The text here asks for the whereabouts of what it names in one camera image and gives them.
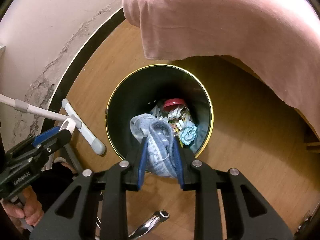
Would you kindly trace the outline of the person's left hand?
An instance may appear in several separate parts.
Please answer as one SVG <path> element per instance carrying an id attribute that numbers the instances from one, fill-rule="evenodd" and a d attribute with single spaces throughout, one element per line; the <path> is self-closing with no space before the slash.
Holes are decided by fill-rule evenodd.
<path id="1" fill-rule="evenodd" d="M 23 207 L 19 207 L 18 205 L 4 200 L 1 201 L 5 212 L 20 233 L 22 233 L 24 230 L 20 219 L 24 219 L 25 222 L 30 226 L 37 226 L 44 215 L 42 205 L 37 200 L 36 193 L 34 192 L 32 186 L 25 188 L 22 193 L 25 198 L 25 204 Z"/>

